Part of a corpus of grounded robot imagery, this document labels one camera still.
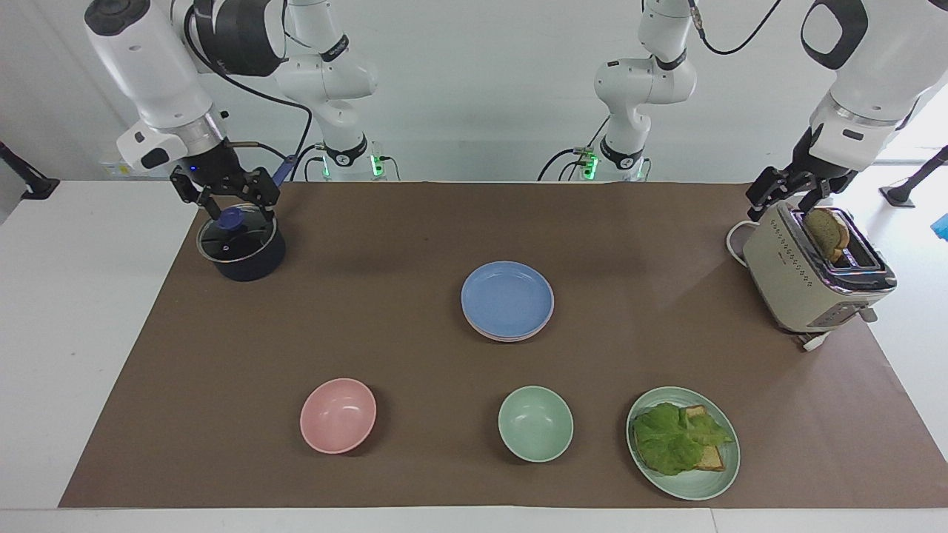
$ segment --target green bowl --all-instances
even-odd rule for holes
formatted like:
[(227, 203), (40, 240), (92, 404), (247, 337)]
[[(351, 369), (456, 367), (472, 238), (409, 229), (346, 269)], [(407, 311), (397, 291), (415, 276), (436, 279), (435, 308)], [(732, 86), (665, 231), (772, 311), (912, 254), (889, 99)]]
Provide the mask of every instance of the green bowl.
[(557, 393), (531, 385), (517, 389), (501, 404), (501, 439), (524, 461), (553, 461), (573, 441), (573, 414)]

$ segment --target pink bowl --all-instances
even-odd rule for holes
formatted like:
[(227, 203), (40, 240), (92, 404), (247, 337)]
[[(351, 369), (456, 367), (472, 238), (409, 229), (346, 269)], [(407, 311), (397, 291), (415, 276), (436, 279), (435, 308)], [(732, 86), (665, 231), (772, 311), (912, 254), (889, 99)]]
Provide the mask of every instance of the pink bowl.
[(300, 431), (313, 450), (345, 453), (375, 425), (375, 396), (361, 381), (341, 377), (318, 386), (302, 406)]

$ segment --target toaster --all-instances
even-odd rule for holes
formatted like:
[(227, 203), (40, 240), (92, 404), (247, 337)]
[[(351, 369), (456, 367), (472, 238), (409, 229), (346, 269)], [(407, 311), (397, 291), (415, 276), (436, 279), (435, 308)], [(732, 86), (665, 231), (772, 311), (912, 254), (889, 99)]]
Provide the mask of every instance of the toaster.
[(774, 204), (744, 245), (757, 289), (780, 327), (793, 333), (826, 333), (857, 316), (875, 322), (872, 305), (896, 287), (895, 274), (849, 213), (820, 209), (838, 214), (849, 229), (836, 263), (813, 243), (804, 213), (787, 202)]

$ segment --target lettuce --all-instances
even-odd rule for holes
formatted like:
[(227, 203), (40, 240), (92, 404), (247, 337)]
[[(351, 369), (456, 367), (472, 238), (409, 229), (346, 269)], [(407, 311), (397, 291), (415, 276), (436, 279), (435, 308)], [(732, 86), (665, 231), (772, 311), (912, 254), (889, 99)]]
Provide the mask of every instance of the lettuce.
[(670, 403), (656, 405), (632, 422), (633, 441), (650, 469), (665, 475), (691, 470), (701, 461), (705, 446), (732, 439), (708, 414), (688, 417)]

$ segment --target blue lid knob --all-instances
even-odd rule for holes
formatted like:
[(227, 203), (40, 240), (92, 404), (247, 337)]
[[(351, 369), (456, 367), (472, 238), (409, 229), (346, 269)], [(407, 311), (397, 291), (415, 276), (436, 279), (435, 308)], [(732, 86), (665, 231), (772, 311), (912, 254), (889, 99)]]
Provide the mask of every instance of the blue lid knob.
[(217, 227), (224, 231), (234, 231), (242, 224), (244, 224), (244, 211), (238, 207), (221, 211), (221, 216), (217, 219)]

